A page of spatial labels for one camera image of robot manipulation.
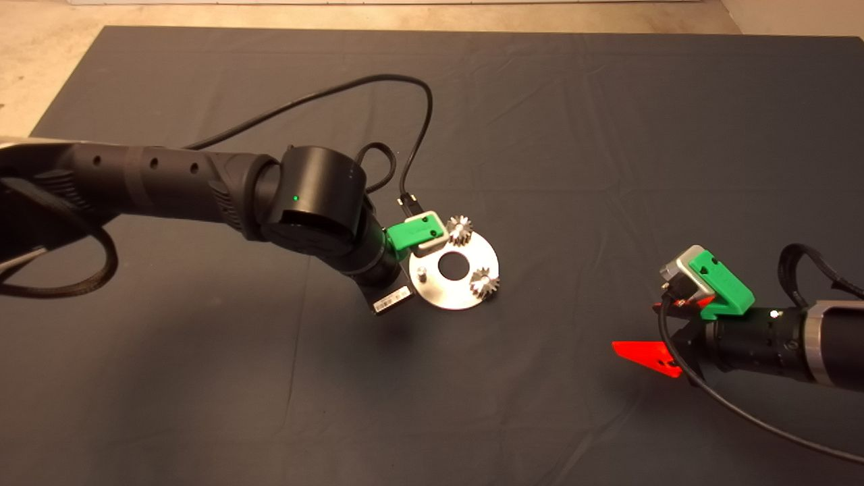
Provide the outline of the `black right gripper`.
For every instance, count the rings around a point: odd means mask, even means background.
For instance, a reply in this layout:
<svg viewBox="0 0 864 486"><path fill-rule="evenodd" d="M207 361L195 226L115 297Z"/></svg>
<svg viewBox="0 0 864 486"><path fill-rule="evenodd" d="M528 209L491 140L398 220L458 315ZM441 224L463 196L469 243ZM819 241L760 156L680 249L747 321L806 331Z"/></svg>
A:
<svg viewBox="0 0 864 486"><path fill-rule="evenodd" d="M701 311L715 300L716 296L706 296L697 300L677 299L662 296L652 305L658 315L662 308L672 319L685 322L681 329L672 334L672 343L683 362L706 384L715 377L716 366L706 344L707 322L701 319ZM682 375L682 369L662 341L615 341L612 348L618 357L634 362L646 369L661 373L674 379Z"/></svg>

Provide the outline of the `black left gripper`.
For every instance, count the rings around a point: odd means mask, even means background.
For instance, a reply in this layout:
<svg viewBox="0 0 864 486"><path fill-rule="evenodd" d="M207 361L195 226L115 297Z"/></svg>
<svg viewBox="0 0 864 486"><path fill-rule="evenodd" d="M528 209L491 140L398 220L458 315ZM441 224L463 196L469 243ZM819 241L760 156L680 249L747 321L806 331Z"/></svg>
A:
<svg viewBox="0 0 864 486"><path fill-rule="evenodd" d="M380 262L376 267L354 278L365 302L375 316L395 310L414 298L414 287L402 263L385 265Z"/></svg>

